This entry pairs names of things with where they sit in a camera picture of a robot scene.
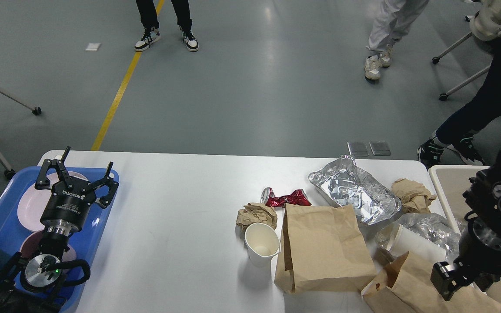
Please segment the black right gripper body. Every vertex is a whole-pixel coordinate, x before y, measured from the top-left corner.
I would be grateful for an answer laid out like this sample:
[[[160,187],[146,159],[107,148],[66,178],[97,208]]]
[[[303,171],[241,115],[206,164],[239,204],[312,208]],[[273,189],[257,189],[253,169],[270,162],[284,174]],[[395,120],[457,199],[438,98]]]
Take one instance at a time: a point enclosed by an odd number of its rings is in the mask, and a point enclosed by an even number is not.
[[[457,264],[463,286],[475,283],[487,291],[501,280],[501,236],[481,218],[469,220],[459,242]]]

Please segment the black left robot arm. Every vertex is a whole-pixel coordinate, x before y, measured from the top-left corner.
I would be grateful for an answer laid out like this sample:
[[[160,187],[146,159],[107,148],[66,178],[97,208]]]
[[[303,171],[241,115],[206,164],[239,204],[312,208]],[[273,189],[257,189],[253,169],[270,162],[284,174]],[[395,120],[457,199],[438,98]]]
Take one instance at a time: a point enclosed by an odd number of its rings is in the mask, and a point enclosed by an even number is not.
[[[119,175],[68,170],[59,158],[20,172],[0,198],[0,313],[59,313],[76,304],[104,233]]]

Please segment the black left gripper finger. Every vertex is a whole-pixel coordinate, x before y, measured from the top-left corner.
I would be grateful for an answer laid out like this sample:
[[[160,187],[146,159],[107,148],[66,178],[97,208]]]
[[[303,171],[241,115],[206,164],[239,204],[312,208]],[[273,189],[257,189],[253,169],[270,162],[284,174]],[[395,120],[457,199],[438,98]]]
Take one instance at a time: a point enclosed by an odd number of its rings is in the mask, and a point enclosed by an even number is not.
[[[62,154],[60,159],[54,158],[44,160],[42,166],[40,167],[40,172],[37,176],[37,180],[34,183],[34,188],[36,190],[50,190],[53,187],[53,184],[50,182],[50,179],[47,176],[47,172],[50,169],[54,169],[54,171],[58,175],[58,182],[64,182],[64,188],[66,190],[72,190],[72,177],[70,176],[70,174],[68,174],[68,170],[64,165],[64,161],[66,160],[70,150],[71,147],[67,146],[66,149],[64,149],[64,153]]]
[[[109,162],[103,178],[95,182],[88,182],[86,186],[83,187],[83,201],[86,202],[88,206],[96,204],[101,209],[105,210],[115,198],[119,188],[119,182],[111,177],[113,165],[113,162]],[[107,189],[107,193],[103,196],[97,196],[96,191],[102,188]]]

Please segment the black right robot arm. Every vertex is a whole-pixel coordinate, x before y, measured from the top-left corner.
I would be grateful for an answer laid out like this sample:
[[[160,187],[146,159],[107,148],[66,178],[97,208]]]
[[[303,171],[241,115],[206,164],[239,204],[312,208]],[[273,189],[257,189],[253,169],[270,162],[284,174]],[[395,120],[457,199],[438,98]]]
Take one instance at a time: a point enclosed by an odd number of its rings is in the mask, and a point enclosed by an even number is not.
[[[445,301],[471,283],[486,291],[501,279],[501,150],[492,166],[469,180],[463,197],[471,210],[464,217],[459,254],[452,263],[435,263],[430,276]]]

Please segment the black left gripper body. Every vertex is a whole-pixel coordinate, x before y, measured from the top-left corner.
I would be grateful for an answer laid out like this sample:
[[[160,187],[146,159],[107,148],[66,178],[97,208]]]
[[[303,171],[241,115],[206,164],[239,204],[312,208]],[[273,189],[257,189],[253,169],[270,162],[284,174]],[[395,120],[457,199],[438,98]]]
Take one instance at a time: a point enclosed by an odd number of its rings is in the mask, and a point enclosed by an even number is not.
[[[72,191],[63,186],[46,188],[50,191],[50,199],[40,216],[44,226],[55,226],[59,221],[67,224],[71,230],[82,230],[96,200],[95,190],[89,186],[75,187]]]

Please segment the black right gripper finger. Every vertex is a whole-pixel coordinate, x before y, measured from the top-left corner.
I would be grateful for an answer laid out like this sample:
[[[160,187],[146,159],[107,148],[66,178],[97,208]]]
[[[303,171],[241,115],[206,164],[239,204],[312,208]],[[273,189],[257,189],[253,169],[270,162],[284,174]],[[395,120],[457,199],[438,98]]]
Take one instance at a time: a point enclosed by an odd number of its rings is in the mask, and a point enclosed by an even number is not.
[[[465,286],[479,290],[475,280],[479,277],[479,261],[457,258],[452,263],[446,261],[433,264],[430,281],[445,301],[450,301],[454,293]]]

